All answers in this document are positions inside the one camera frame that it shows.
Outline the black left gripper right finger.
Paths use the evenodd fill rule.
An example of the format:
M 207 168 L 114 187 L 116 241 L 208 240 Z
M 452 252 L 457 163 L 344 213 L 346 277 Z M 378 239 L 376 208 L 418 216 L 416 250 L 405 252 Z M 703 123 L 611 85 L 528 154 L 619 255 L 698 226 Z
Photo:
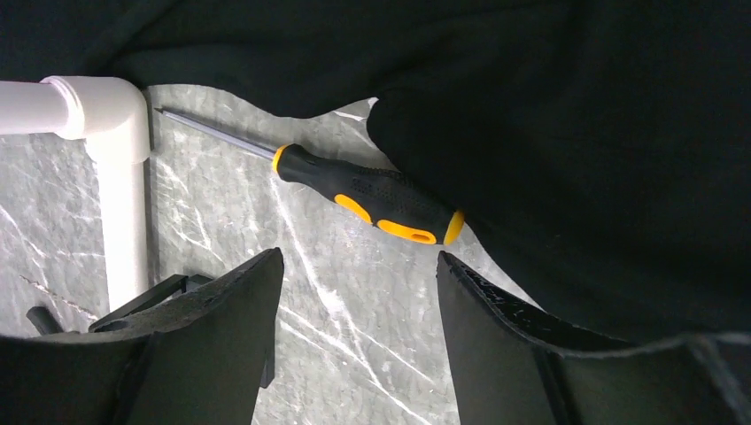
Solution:
M 630 344 L 572 325 L 451 253 L 437 290 L 464 424 L 747 424 L 750 336 Z

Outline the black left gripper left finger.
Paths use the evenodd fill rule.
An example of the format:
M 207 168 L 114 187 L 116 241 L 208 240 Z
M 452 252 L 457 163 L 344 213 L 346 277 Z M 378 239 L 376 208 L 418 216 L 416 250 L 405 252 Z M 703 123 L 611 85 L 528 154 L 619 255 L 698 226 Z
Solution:
M 3 336 L 2 423 L 251 423 L 283 273 L 270 249 L 85 333 Z

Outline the black floral print t-shirt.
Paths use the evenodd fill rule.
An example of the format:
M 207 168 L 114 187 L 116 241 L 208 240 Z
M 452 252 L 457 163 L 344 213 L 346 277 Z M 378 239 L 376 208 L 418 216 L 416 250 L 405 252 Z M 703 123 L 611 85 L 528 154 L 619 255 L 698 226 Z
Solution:
M 543 309 L 750 329 L 747 1 L 4 1 L 1 76 L 374 98 L 372 142 Z

